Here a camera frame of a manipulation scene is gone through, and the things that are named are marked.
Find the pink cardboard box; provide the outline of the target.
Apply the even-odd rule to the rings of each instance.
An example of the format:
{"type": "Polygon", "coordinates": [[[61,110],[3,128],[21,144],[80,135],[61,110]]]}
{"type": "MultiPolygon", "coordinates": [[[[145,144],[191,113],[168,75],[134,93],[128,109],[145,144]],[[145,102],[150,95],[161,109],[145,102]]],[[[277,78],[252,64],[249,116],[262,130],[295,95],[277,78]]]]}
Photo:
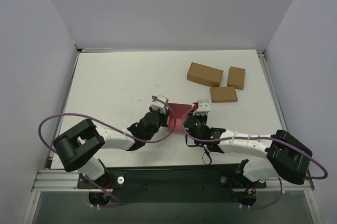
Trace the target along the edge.
{"type": "Polygon", "coordinates": [[[167,131],[168,132],[175,132],[175,133],[184,133],[182,127],[182,117],[183,115],[192,107],[190,104],[181,104],[181,103],[169,103],[169,106],[173,110],[176,115],[176,125],[174,125],[174,116],[172,113],[168,116],[167,121],[167,131]]]}

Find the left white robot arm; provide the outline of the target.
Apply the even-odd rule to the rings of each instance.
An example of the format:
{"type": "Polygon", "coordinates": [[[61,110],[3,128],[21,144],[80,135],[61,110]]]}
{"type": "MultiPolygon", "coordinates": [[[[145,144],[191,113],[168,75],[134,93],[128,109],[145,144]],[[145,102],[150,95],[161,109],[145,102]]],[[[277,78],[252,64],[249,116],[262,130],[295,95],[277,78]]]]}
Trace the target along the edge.
{"type": "Polygon", "coordinates": [[[53,140],[53,147],[58,154],[65,171],[71,172],[80,169],[103,146],[109,149],[121,149],[136,151],[145,146],[159,131],[161,127],[168,127],[167,121],[170,115],[169,109],[161,112],[149,108],[139,122],[133,123],[127,128],[130,136],[109,134],[106,129],[99,133],[98,127],[91,119],[85,119],[71,127],[53,140]]]}

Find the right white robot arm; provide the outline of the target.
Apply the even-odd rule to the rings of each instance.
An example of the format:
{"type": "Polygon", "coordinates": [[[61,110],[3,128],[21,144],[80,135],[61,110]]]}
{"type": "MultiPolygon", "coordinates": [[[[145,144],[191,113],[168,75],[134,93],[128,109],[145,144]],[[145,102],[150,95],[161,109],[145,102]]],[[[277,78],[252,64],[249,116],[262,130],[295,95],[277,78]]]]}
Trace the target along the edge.
{"type": "Polygon", "coordinates": [[[312,156],[312,151],[284,130],[271,135],[249,135],[206,125],[206,115],[188,115],[183,122],[187,136],[208,152],[238,153],[255,157],[245,159],[236,172],[251,182],[281,178],[292,184],[304,184],[310,161],[297,151],[275,141],[285,142],[312,156]]]}

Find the brown cardboard box front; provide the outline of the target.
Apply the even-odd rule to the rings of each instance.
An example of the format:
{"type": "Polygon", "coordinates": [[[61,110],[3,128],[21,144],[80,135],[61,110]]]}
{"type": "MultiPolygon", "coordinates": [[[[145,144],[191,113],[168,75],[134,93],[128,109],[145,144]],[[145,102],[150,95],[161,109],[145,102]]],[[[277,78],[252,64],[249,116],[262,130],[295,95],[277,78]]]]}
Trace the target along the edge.
{"type": "Polygon", "coordinates": [[[236,102],[237,95],[233,86],[211,87],[210,96],[212,103],[236,102]]]}

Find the large brown cardboard box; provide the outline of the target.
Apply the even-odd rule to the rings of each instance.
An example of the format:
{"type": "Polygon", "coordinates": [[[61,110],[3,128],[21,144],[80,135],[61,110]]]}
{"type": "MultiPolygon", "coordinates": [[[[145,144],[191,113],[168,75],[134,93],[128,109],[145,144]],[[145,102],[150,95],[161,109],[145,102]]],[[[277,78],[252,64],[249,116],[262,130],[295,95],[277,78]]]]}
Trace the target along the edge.
{"type": "Polygon", "coordinates": [[[208,87],[219,87],[222,76],[223,70],[192,62],[186,79],[208,87]]]}

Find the small brown box right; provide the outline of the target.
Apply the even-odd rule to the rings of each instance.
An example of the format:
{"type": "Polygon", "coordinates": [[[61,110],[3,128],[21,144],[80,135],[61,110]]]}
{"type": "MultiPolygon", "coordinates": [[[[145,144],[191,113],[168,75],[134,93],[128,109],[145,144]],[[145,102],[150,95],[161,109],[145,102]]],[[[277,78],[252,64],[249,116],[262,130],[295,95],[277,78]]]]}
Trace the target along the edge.
{"type": "Polygon", "coordinates": [[[233,67],[229,68],[227,77],[227,86],[232,86],[235,89],[243,90],[245,81],[245,69],[233,67]]]}

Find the aluminium frame rail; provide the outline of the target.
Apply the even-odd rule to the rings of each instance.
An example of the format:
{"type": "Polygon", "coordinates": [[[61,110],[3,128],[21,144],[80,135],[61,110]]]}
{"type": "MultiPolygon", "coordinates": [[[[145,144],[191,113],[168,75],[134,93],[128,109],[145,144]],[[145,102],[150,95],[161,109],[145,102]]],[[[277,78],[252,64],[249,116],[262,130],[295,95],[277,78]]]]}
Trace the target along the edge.
{"type": "MultiPolygon", "coordinates": [[[[38,170],[31,192],[75,192],[79,175],[76,171],[64,170],[38,170]]],[[[283,190],[287,191],[312,191],[315,189],[313,182],[306,181],[303,185],[296,185],[282,180],[283,190]]]]}

